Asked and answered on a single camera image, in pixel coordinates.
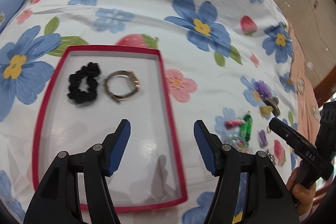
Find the right hand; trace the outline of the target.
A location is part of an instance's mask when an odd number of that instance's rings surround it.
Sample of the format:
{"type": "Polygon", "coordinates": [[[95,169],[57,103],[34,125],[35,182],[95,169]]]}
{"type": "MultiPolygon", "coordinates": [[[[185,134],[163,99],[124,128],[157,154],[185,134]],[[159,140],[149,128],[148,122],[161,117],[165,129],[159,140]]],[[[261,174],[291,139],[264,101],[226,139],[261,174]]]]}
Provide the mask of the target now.
{"type": "Polygon", "coordinates": [[[299,217],[307,217],[311,211],[313,206],[313,200],[315,197],[315,192],[317,189],[316,182],[309,188],[305,188],[299,183],[296,183],[298,176],[298,168],[295,168],[292,172],[288,181],[286,183],[286,187],[288,191],[292,192],[294,197],[298,200],[297,204],[297,214],[299,217]]]}

